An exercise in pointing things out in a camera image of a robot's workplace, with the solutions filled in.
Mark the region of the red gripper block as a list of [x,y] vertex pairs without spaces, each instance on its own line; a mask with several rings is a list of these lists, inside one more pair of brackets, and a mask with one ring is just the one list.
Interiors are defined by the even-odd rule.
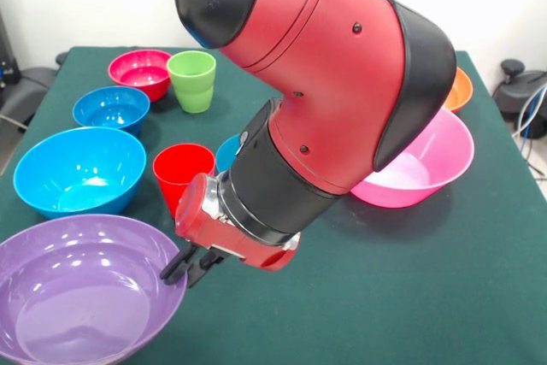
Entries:
[[[165,285],[175,285],[186,273],[188,288],[223,263],[229,254],[251,267],[278,271],[291,261],[301,244],[299,233],[280,245],[270,245],[240,229],[221,207],[218,179],[204,173],[192,179],[179,200],[175,232],[192,244],[180,250],[159,277]],[[198,246],[208,251],[191,263]]]

